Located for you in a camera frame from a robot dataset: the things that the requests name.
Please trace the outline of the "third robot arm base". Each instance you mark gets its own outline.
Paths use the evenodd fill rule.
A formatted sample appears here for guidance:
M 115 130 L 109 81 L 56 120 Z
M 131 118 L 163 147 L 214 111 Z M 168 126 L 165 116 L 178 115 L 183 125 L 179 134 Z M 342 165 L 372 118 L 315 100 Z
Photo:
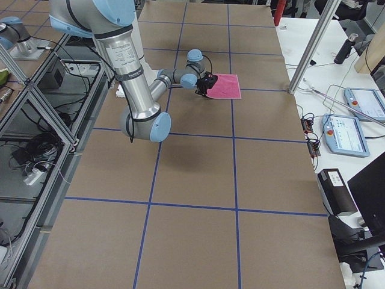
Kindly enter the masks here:
M 1 45 L 15 60 L 36 61 L 49 47 L 49 40 L 34 39 L 16 16 L 1 19 Z

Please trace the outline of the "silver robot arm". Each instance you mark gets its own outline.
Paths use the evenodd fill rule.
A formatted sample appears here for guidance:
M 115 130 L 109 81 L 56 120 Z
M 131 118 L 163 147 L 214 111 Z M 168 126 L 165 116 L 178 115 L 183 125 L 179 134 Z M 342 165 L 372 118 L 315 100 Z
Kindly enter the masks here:
M 127 106 L 121 116 L 121 131 L 131 140 L 138 138 L 162 142 L 169 135 L 171 117 L 162 111 L 158 99 L 179 84 L 195 89 L 198 95 L 217 82 L 218 77 L 206 70 L 198 49 L 188 52 L 184 69 L 158 71 L 152 83 L 145 76 L 144 60 L 132 33 L 138 28 L 134 1 L 51 1 L 51 26 L 62 33 L 94 38 L 104 52 L 107 63 L 120 83 Z

